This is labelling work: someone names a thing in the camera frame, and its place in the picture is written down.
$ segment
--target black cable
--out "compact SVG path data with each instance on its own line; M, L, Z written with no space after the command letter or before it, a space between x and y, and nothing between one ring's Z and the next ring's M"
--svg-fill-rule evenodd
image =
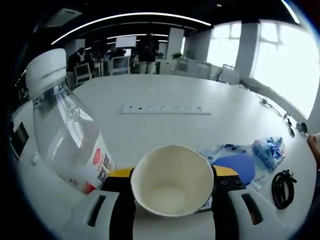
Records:
M285 209L292 203L295 196L294 183L296 182L297 180L293 178L293 174L290 174L289 170L284 170L282 172L277 173L274 176L272 180L271 190L274 204L278 209ZM287 198L285 191L285 183L288 187Z

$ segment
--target cup rim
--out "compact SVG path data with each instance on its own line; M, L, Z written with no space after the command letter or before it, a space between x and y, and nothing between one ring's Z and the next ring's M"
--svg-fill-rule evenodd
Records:
M212 191L210 191L208 193L208 197L206 198L205 202L195 211L193 212L189 212L189 213L181 213L181 214L167 214L167 213L162 213L162 212L158 212L158 211L155 211L151 208L149 208L148 206L146 206L145 204L143 204L142 202L140 202L136 196L137 196L137 193L135 192L135 189L134 189L134 183L133 183L133 178L134 178L134 174L135 174L135 171L137 169L137 167L141 164L142 160L145 159L148 155L150 155L151 153L153 153L154 151L157 151L159 149L163 149L163 148L167 148L167 147L179 147L179 148L184 148L184 149L187 149L189 151L192 151L194 153L196 153L201 159L203 159L203 161L207 164L207 166L211 169L212 166L209 164L209 162L205 159L205 157L203 157L201 154L199 154L197 151L195 150L192 150L190 149L189 147L186 147L186 146L181 146L181 145L165 145L165 146L161 146L161 147L157 147L149 152L147 152L142 158L141 160L139 161L139 163L136 165L136 167L133 169L133 172L131 174L131 178L130 178L130 185L131 185L131 190L132 190L132 193L133 193L133 196L134 196L134 199L135 201L141 206L143 207L144 209L146 209L147 211L149 211L150 213L153 213L155 215L159 215L159 216L163 216L163 217L183 217L183 216L188 216L188 215L191 215L191 214L194 214L195 212L197 212L208 200L209 198L211 197L212 195L212 192L214 190L214 185L215 185L215 174L214 174L214 171L212 170L211 171L211 178L212 178L212 186L211 186L211 189Z

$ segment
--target power strip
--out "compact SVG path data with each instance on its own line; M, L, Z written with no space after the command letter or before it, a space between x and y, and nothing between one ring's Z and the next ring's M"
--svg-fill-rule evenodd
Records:
M202 106L182 105L131 105L122 106L121 114L187 114L187 115L211 115Z

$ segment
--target desk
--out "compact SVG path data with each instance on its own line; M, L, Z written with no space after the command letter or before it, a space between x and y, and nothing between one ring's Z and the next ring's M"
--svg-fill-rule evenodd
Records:
M145 153L159 146L182 145L202 150L226 143L246 145L255 139L283 137L286 157L276 172L290 169L297 183L293 203L276 210L276 214L288 226L288 237L304 222L315 188L316 161L306 139L297 131L291 137L283 118L263 107L255 93L210 80L141 74L94 78L74 93L91 110L117 168L135 166ZM120 115L122 105L129 103L201 105L212 115ZM32 104L25 108L19 112L24 112L27 131L32 132ZM72 206L84 195L65 184L42 161L33 166L31 160L36 150L31 136L18 163L22 185L40 218L59 234ZM259 192L273 203L271 182L272 178ZM208 240L214 239L213 226L211 212L178 219L139 217L134 222L133 234L136 240Z

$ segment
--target paper cup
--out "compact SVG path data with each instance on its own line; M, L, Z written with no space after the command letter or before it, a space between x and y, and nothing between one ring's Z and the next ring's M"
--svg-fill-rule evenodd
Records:
M137 203L151 213L180 217L206 203L214 188L214 173L196 151L165 146L141 159L133 170L131 188Z

